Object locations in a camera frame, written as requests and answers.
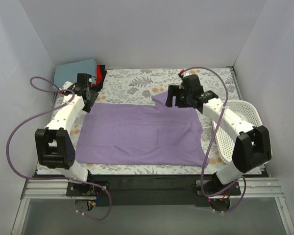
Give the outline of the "purple t shirt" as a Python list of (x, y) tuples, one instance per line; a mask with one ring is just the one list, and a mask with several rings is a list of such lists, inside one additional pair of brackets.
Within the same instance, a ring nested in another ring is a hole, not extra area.
[(105, 165), (202, 166), (203, 128), (193, 108), (166, 107), (167, 92), (154, 105), (95, 103), (86, 114), (76, 160)]

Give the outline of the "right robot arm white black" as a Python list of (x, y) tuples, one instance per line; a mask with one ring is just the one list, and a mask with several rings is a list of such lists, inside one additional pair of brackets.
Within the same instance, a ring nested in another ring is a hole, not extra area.
[(215, 172), (212, 179), (203, 185), (203, 189), (220, 195), (226, 193), (231, 183), (271, 160), (268, 129), (263, 125), (255, 126), (243, 120), (227, 108), (213, 91), (204, 91), (197, 75), (183, 77), (180, 85), (170, 85), (166, 106), (197, 109), (214, 121), (234, 141), (232, 160)]

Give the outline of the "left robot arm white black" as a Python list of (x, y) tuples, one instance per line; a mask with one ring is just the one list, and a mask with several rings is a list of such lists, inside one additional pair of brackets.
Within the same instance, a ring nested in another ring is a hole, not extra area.
[(70, 131), (78, 114), (90, 112), (95, 102), (91, 93), (92, 78), (90, 74), (79, 73), (75, 83), (65, 82), (61, 89), (63, 101), (60, 108), (45, 128), (35, 132), (39, 164), (79, 182), (77, 189), (85, 196), (91, 195), (95, 187), (88, 180), (89, 171), (75, 159)]

